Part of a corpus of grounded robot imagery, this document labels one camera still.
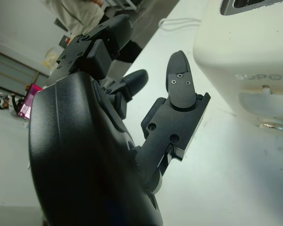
white appliance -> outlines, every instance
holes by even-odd
[[[283,0],[210,0],[194,58],[238,116],[283,134]]]

white table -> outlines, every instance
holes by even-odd
[[[207,1],[180,0],[168,18],[201,19]],[[136,145],[144,142],[144,116],[157,98],[167,97],[166,67],[174,52],[186,53],[196,92],[212,96],[183,162],[171,162],[156,195],[164,225],[283,226],[283,137],[236,117],[194,62],[196,32],[196,26],[159,29],[127,72],[149,73],[125,120]]]

